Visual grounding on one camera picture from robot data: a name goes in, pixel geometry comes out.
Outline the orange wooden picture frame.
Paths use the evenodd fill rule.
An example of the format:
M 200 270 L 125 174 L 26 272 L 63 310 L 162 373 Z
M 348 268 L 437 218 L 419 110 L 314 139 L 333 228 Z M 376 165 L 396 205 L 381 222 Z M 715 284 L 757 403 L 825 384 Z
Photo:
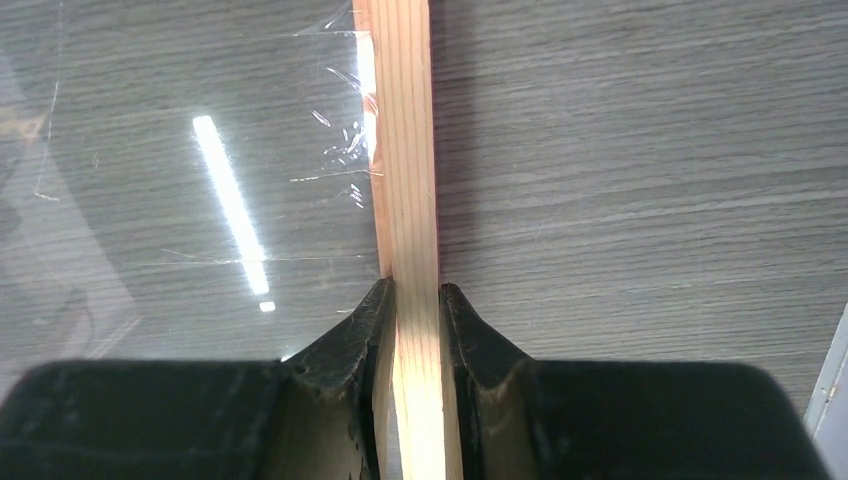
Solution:
M 392 387 L 402 474 L 463 476 L 440 314 L 430 4 L 355 1 L 380 272 L 395 283 Z

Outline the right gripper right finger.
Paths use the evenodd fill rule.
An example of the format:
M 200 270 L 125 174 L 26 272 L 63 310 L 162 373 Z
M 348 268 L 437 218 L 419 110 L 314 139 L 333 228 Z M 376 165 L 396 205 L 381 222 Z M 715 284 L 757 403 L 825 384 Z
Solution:
M 765 371 L 717 362 L 538 360 L 440 289 L 468 479 L 825 479 Z

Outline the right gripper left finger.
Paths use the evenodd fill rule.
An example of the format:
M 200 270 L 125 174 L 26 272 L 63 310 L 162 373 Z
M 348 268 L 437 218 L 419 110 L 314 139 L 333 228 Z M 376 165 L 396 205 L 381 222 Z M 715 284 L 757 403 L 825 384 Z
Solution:
M 1 407 L 5 479 L 378 479 L 395 285 L 284 360 L 63 360 Z

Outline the transparent plastic sheet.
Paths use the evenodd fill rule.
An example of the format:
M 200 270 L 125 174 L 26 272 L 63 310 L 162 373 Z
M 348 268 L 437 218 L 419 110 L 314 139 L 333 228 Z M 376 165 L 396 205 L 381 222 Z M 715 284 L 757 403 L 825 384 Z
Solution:
M 1 371 L 288 357 L 378 278 L 348 1 L 1 5 Z

